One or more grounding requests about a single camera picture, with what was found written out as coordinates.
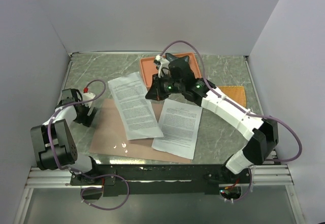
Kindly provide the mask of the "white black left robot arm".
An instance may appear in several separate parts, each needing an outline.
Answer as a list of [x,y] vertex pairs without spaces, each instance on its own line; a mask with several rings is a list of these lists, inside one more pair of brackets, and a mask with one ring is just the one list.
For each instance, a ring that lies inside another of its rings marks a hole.
[[74,177],[96,184],[100,170],[91,156],[77,152],[70,125],[76,122],[90,127],[97,108],[93,105],[95,94],[85,87],[81,92],[70,88],[62,91],[54,115],[30,130],[37,167],[40,170],[69,170]]

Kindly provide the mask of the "printed white paper sheet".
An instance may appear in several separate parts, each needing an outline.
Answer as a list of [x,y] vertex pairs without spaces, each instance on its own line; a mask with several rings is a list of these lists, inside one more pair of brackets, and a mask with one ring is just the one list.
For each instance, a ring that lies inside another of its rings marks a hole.
[[163,136],[139,72],[110,80],[108,87],[129,141]]

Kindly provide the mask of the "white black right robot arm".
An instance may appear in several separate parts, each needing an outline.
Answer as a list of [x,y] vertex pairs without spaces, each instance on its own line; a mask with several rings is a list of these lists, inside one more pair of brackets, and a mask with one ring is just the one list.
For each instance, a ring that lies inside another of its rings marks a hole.
[[232,183],[240,173],[253,165],[266,161],[278,140],[277,123],[259,118],[224,94],[206,78],[196,78],[187,56],[169,61],[157,55],[154,64],[157,73],[145,98],[163,101],[173,93],[209,110],[233,126],[247,140],[247,144],[230,156],[223,165],[222,177]]

